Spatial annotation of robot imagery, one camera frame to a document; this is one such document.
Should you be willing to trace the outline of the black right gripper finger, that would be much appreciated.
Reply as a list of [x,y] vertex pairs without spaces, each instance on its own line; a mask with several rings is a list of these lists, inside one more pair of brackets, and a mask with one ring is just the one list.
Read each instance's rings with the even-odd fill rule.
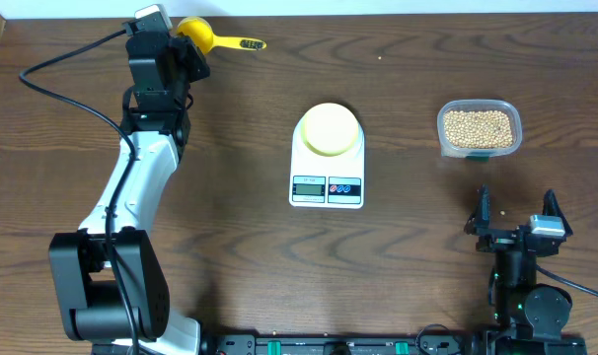
[[479,188],[478,197],[478,204],[464,226],[464,232],[468,235],[480,235],[490,223],[489,190],[485,184]]
[[573,235],[573,230],[571,229],[570,225],[568,224],[561,208],[559,206],[558,200],[556,198],[555,192],[552,189],[549,189],[543,199],[543,214],[545,216],[550,217],[558,217],[561,219],[561,223],[564,228],[564,236],[570,237]]

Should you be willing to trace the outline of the yellow measuring scoop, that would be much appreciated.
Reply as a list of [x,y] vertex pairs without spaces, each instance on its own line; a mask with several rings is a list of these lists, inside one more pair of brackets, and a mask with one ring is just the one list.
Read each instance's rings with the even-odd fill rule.
[[201,17],[186,17],[177,26],[177,34],[188,36],[203,54],[216,47],[245,51],[260,51],[267,48],[262,39],[243,36],[217,35],[211,25]]

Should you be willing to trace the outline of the yellow bowl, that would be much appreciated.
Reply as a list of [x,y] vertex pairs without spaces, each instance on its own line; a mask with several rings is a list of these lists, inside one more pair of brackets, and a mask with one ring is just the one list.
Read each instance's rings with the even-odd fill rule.
[[301,118],[300,137],[313,153],[334,157],[349,151],[358,140],[358,120],[347,107],[324,103],[311,107]]

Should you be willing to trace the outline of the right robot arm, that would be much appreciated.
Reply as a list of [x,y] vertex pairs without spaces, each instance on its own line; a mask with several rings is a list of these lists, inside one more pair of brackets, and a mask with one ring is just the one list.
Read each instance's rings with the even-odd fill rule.
[[488,281],[488,302],[494,307],[496,326],[476,331],[468,346],[471,354],[545,354],[561,344],[572,299],[564,289],[537,281],[537,259],[559,253],[572,229],[548,190],[543,211],[529,223],[512,230],[490,225],[488,187],[478,190],[478,204],[464,231],[478,238],[476,250],[495,257]]

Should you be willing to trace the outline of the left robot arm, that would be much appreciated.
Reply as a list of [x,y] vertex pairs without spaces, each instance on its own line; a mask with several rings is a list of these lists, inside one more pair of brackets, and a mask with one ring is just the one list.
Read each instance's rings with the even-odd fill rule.
[[196,354],[200,325],[172,310],[150,234],[187,143],[190,85],[210,70],[185,35],[128,35],[133,84],[122,98],[115,168],[77,231],[49,245],[58,307],[66,335],[101,353]]

